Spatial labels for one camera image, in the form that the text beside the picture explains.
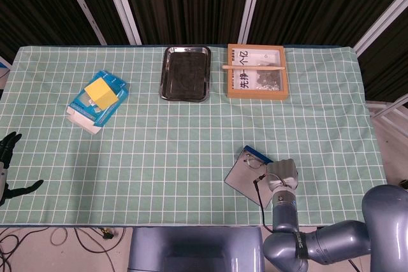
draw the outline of yellow sticky note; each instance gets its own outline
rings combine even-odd
[[[96,79],[84,89],[101,110],[107,109],[118,101],[115,93],[102,78]]]

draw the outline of cable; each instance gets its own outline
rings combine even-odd
[[[350,262],[350,265],[353,266],[354,270],[356,270],[356,272],[360,272],[360,270],[357,268],[357,266],[355,265],[355,263],[351,259],[349,259],[349,262]]]
[[[103,235],[102,235],[100,232],[98,232],[97,230],[95,230],[93,227],[91,227],[91,229],[92,229],[96,234],[98,234],[99,236],[101,236],[101,237],[103,238]]]
[[[0,79],[1,79],[2,77],[4,77],[5,75],[7,75],[9,72],[10,72],[10,69],[8,69],[6,73],[4,73],[3,75],[1,75],[1,76],[0,76]]]
[[[54,242],[52,241],[52,237],[54,236],[55,232],[58,231],[59,229],[63,229],[63,230],[64,230],[64,232],[65,232],[65,237],[64,237],[64,239],[62,240],[61,243],[54,243]],[[56,228],[52,231],[52,233],[51,233],[50,242],[51,242],[51,244],[52,244],[53,246],[59,247],[59,246],[63,245],[67,239],[68,239],[68,231],[67,231],[67,229],[66,229],[65,227],[56,227]]]
[[[5,229],[3,229],[3,230],[1,231],[1,233],[0,233],[0,236],[3,235],[3,233],[4,233],[5,231],[7,231],[8,229],[9,229],[9,227],[6,227]]]
[[[10,272],[11,272],[11,265],[10,265],[10,263],[8,262],[8,259],[10,258],[10,256],[12,256],[12,255],[14,254],[14,252],[17,250],[17,248],[22,244],[22,242],[23,242],[29,235],[34,234],[34,233],[43,232],[43,231],[45,231],[45,230],[47,230],[47,229],[49,229],[49,227],[46,227],[46,228],[44,228],[44,229],[40,229],[40,230],[37,230],[37,231],[28,232],[27,234],[25,234],[25,235],[23,236],[23,238],[21,238],[21,240],[19,240],[19,238],[18,238],[16,235],[14,235],[14,234],[9,234],[9,235],[6,235],[5,237],[1,238],[1,239],[0,239],[0,243],[1,243],[3,240],[5,240],[7,237],[14,237],[14,238],[16,239],[17,243],[16,243],[16,245],[14,246],[14,248],[12,248],[11,251],[6,252],[6,253],[2,252],[1,258],[2,258],[2,262],[3,262],[3,263],[0,265],[0,268],[3,268],[3,271],[5,271],[5,266],[7,265],[7,266],[8,266],[8,269],[9,269]]]
[[[255,189],[256,189],[256,193],[258,194],[258,199],[259,199],[259,205],[261,206],[261,211],[262,211],[262,224],[263,227],[270,233],[273,233],[273,231],[266,226],[265,224],[265,212],[263,211],[263,205],[262,205],[262,200],[261,200],[261,195],[259,194],[259,188],[258,188],[258,182],[260,180],[262,180],[265,177],[265,175],[261,175],[259,178],[257,178],[256,180],[253,181]]]
[[[82,232],[84,232],[84,233],[86,233],[86,234],[88,234],[88,233],[85,232],[83,229],[79,229],[79,228],[74,227],[75,235],[76,235],[76,238],[78,239],[79,244],[80,244],[84,249],[86,249],[86,251],[88,251],[88,252],[90,252],[90,253],[95,253],[95,254],[107,253],[107,252],[113,250],[113,249],[114,249],[115,247],[117,247],[117,245],[122,241],[123,237],[125,236],[125,232],[126,232],[126,228],[123,228],[122,236],[120,236],[119,241],[118,241],[112,248],[109,248],[108,250],[104,250],[104,251],[94,251],[94,250],[88,249],[88,248],[82,243],[82,241],[81,241],[81,239],[79,238],[79,235],[78,235],[78,230],[80,230],[80,231],[82,231]]]
[[[109,262],[110,262],[110,265],[111,265],[111,267],[112,267],[113,272],[115,272],[115,266],[113,265],[113,262],[112,262],[112,260],[111,260],[111,258],[110,258],[110,256],[109,256],[108,252],[109,252],[110,250],[113,250],[115,247],[117,247],[117,245],[122,241],[122,239],[123,239],[123,237],[124,237],[124,235],[125,235],[125,232],[126,232],[126,228],[123,228],[122,236],[120,236],[119,241],[118,241],[112,248],[109,248],[108,250],[106,250],[106,249],[103,247],[102,244],[100,244],[99,242],[97,242],[89,233],[85,232],[83,229],[77,229],[76,227],[74,227],[74,231],[75,231],[76,238],[78,239],[78,242],[79,242],[79,244],[81,245],[81,247],[83,247],[86,251],[88,251],[88,252],[90,252],[90,253],[95,253],[95,254],[105,253],[106,256],[108,257],[108,260],[109,260]],[[99,245],[99,246],[102,248],[103,251],[95,251],[95,250],[91,250],[91,249],[87,248],[87,247],[82,243],[81,239],[79,238],[78,231],[81,231],[81,232],[83,232],[84,234],[86,234],[93,242],[95,242],[97,245]]]

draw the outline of gray floor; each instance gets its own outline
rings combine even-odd
[[[384,169],[387,180],[390,183],[398,183],[404,178],[408,178],[408,138],[402,136],[398,131],[394,130],[384,120],[373,121],[375,132],[377,134],[378,143],[381,149]],[[115,229],[117,234],[121,234],[122,229]],[[313,227],[303,227],[302,231],[313,231]],[[29,231],[28,228],[10,229],[8,233],[13,232],[19,238]],[[30,271],[30,272],[109,272],[113,271],[106,254],[91,254],[86,252],[79,244],[75,237],[73,229],[68,229],[68,237],[62,245],[56,247],[50,242],[59,244],[64,240],[65,232],[63,229],[48,229],[44,232],[33,234],[19,246],[15,254],[10,258],[10,264],[13,271]],[[105,248],[114,245],[117,238],[110,241],[102,241],[97,234],[89,229],[87,231],[100,241]],[[129,246],[132,230],[126,230],[125,237],[120,245],[109,252],[110,257],[116,272],[125,272],[128,266]],[[94,250],[100,250],[100,247],[92,242],[86,235],[81,234],[84,243]],[[1,248],[4,252],[10,250],[15,244],[13,238],[8,238],[1,243]],[[355,264],[361,271],[370,271],[370,256],[360,257],[354,260]],[[331,266],[320,266],[310,263],[309,271],[332,271],[332,272],[355,272],[347,261],[339,262]],[[269,263],[266,264],[266,272],[276,271]]]

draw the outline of dark wall panel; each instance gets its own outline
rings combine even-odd
[[[367,100],[408,94],[408,9],[358,57]]]
[[[393,0],[257,0],[248,43],[354,46]]]
[[[234,43],[245,0],[129,0],[144,44]]]
[[[85,2],[108,45],[129,44],[113,0],[85,0]]]
[[[0,54],[26,45],[99,45],[76,0],[0,0]]]

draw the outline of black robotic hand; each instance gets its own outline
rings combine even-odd
[[[0,141],[0,206],[4,204],[6,199],[29,194],[37,190],[43,180],[38,180],[32,186],[26,188],[9,189],[7,184],[7,169],[10,167],[11,157],[13,156],[13,148],[20,140],[21,134],[12,132]]]

